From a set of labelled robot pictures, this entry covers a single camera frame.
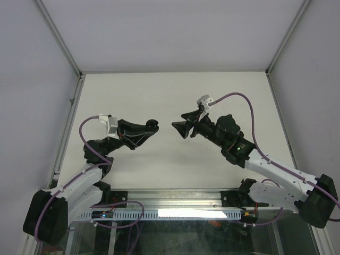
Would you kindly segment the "black earbud with case lid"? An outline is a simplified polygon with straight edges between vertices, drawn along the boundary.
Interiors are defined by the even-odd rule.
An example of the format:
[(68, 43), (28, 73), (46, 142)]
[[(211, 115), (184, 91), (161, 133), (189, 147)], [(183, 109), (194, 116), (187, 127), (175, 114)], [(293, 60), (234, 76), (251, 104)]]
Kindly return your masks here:
[(147, 120), (146, 127), (149, 132), (157, 132), (159, 130), (159, 122), (154, 119)]

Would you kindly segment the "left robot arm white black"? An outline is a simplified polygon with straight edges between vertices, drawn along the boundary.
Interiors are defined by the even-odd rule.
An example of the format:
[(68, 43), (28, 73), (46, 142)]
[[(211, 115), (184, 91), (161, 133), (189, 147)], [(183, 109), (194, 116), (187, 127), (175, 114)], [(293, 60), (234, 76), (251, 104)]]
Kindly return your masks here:
[[(106, 126), (106, 137), (86, 140), (82, 130), (85, 124), (97, 120)], [(111, 171), (114, 159), (110, 153), (127, 147), (135, 150), (159, 130), (157, 120), (147, 120), (144, 125), (118, 120), (111, 115), (95, 115), (79, 126), (86, 163), (71, 178), (52, 189), (40, 189), (32, 197), (23, 223), (23, 232), (42, 241), (56, 245), (68, 227), (85, 210), (106, 206), (111, 201), (110, 185), (102, 179)]]

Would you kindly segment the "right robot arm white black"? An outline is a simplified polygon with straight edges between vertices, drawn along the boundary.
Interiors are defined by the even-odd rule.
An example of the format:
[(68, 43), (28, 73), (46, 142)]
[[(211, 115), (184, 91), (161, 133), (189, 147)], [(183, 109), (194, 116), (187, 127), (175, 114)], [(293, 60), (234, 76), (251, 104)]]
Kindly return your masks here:
[(305, 222), (324, 228), (338, 202), (334, 181), (322, 174), (316, 177), (285, 167), (273, 161), (244, 138), (241, 128), (231, 114), (221, 116), (214, 123), (208, 116), (200, 117), (197, 110), (182, 114), (183, 121), (172, 126), (186, 139), (201, 135), (221, 149), (223, 157), (231, 164), (256, 172), (272, 180), (265, 184), (245, 179), (238, 189), (239, 203), (249, 206), (253, 202), (280, 206), (297, 213)]

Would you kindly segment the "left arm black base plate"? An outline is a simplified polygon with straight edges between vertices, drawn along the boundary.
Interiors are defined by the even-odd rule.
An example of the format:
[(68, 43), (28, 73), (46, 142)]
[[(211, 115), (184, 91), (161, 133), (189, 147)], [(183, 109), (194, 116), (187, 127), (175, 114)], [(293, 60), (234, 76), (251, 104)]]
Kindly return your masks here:
[(103, 193), (102, 199), (98, 205), (110, 205), (128, 200), (127, 191), (110, 190)]

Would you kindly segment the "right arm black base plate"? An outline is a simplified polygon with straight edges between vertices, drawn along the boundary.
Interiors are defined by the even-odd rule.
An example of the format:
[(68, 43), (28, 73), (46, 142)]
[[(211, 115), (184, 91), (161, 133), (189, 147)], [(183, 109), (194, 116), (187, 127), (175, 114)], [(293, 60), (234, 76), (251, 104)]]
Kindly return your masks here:
[(255, 208), (258, 207), (269, 207), (268, 203), (256, 203), (247, 194), (239, 194), (238, 190), (222, 190), (220, 191), (220, 200), (223, 208), (236, 207), (240, 209), (245, 209), (247, 207)]

